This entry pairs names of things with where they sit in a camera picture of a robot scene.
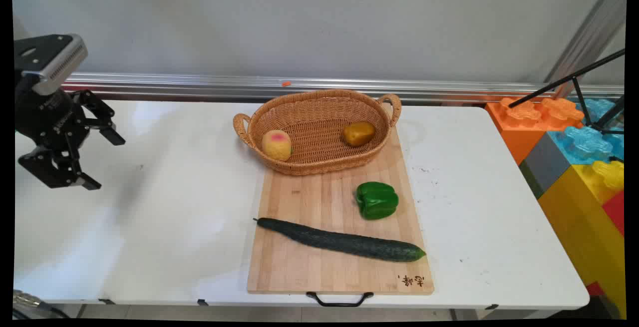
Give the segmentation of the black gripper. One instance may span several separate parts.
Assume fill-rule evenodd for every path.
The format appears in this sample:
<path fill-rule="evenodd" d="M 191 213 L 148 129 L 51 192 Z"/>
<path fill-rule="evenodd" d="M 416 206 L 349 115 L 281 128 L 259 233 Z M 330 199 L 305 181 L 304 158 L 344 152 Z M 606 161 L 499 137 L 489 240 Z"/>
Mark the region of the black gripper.
<path fill-rule="evenodd" d="M 77 142 L 67 129 L 73 132 L 75 120 L 85 130 L 98 130 L 112 145 L 125 145 L 112 122 L 115 111 L 91 90 L 57 89 L 40 95 L 32 88 L 18 87 L 14 101 L 15 129 L 34 142 L 34 149 L 18 159 L 19 165 L 52 189 L 100 190 L 102 184 L 82 171 Z"/>

